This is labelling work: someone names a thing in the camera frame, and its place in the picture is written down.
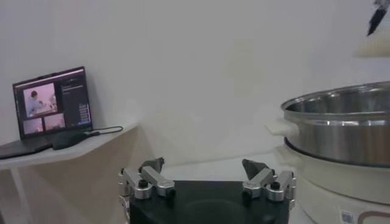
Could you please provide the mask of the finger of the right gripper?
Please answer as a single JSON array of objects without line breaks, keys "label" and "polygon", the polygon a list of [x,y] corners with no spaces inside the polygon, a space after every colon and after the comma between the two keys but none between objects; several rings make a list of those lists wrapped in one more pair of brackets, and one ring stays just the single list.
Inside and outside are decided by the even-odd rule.
[{"label": "finger of the right gripper", "polygon": [[387,14],[389,8],[389,0],[375,0],[374,5],[377,8],[369,21],[367,36],[372,35],[376,31],[377,27]]}]

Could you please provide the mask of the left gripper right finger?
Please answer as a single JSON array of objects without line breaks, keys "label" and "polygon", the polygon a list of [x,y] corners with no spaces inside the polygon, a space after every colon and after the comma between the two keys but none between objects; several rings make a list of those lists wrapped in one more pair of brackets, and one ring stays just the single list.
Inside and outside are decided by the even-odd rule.
[{"label": "left gripper right finger", "polygon": [[296,201],[296,177],[292,171],[276,174],[265,163],[249,159],[241,161],[247,181],[243,182],[242,196],[245,202],[265,196],[271,202]]}]

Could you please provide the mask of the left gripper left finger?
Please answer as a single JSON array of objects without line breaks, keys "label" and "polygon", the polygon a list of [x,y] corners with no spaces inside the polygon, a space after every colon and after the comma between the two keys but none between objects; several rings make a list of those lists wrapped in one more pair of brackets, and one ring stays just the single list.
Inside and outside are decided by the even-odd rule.
[{"label": "left gripper left finger", "polygon": [[174,198],[175,182],[160,173],[164,164],[164,158],[160,157],[145,161],[138,169],[121,168],[118,172],[119,196],[130,198],[133,195],[137,200],[147,200],[155,190],[158,196],[167,200]]}]

